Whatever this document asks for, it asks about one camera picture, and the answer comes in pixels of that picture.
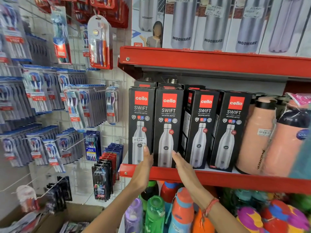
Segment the red metal shelf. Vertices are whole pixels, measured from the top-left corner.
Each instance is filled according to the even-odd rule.
[[[120,176],[132,177],[136,165],[121,164]],[[201,184],[266,192],[311,194],[311,180],[196,170]],[[150,180],[181,182],[176,168],[152,167]]]
[[[274,55],[122,46],[124,65],[311,78],[311,58]]]

